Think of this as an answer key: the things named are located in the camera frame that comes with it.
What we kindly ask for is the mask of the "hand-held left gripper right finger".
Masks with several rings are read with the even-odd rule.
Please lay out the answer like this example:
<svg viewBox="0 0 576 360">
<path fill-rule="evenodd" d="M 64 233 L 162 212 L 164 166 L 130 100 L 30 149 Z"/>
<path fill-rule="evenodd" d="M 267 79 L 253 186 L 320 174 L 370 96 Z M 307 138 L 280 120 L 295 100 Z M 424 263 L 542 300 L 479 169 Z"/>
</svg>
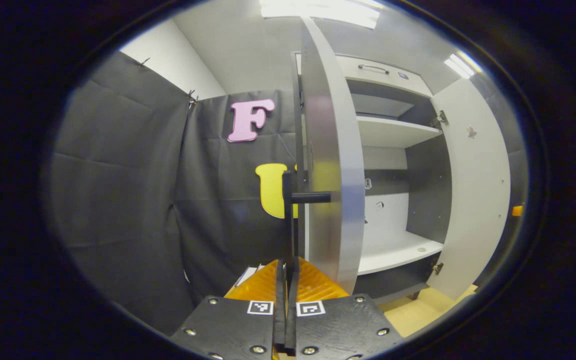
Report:
<svg viewBox="0 0 576 360">
<path fill-rule="evenodd" d="M 286 353 L 296 358 L 379 358 L 403 337 L 367 294 L 349 294 L 296 257 L 286 296 Z"/>
</svg>

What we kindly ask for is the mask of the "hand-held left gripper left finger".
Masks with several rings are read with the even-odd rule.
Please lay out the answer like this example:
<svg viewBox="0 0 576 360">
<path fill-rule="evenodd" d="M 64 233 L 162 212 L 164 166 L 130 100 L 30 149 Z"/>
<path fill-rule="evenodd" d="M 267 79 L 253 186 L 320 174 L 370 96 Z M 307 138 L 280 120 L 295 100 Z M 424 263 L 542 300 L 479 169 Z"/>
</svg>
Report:
<svg viewBox="0 0 576 360">
<path fill-rule="evenodd" d="M 224 296 L 209 295 L 171 340 L 202 359 L 275 360 L 286 339 L 283 260 L 247 268 Z"/>
</svg>

